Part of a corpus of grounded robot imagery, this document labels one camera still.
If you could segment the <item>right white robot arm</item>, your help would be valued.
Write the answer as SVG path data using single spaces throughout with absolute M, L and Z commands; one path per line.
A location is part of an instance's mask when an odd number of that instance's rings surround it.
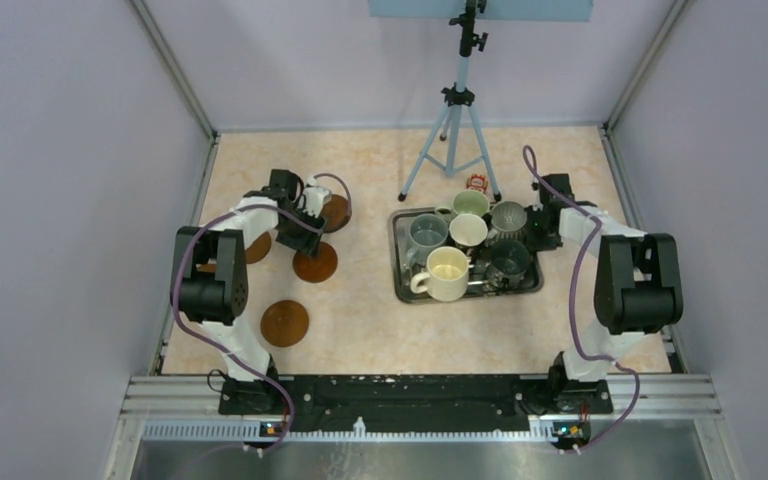
M 571 326 L 572 346 L 559 353 L 546 385 L 549 404 L 572 412 L 597 397 L 597 386 L 615 362 L 645 336 L 677 323 L 683 294 L 676 240 L 666 233 L 628 227 L 590 202 L 577 202 L 566 174 L 534 179 L 539 202 L 529 208 L 526 239 L 538 251 L 565 241 L 579 245 L 570 290 L 577 290 L 586 255 L 597 260 L 595 320 Z

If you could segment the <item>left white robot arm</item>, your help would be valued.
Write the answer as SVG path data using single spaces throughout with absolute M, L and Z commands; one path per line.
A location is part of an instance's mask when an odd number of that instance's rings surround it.
M 274 169 L 267 184 L 245 193 L 230 210 L 202 226 L 182 226 L 174 237 L 170 304 L 176 325 L 218 350 L 233 387 L 257 413 L 279 404 L 285 389 L 269 370 L 271 355 L 255 338 L 246 306 L 246 250 L 273 232 L 298 253 L 317 252 L 332 197 L 316 177 Z

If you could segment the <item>steel tray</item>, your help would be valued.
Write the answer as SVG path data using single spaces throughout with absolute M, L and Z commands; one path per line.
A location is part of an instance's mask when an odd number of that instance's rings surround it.
M 397 298 L 407 304 L 433 303 L 427 293 L 413 293 L 410 289 L 411 278 L 418 274 L 423 266 L 408 260 L 409 227 L 412 221 L 423 214 L 433 214 L 433 207 L 419 207 L 395 211 L 388 219 L 390 260 L 393 272 L 393 286 Z M 462 300 L 491 298 L 507 295 L 523 295 L 538 292 L 544 285 L 544 275 L 539 259 L 531 254 L 529 269 L 517 284 L 506 283 L 500 279 L 491 282 L 489 272 L 489 248 L 481 247 L 468 253 L 470 273 L 468 288 Z

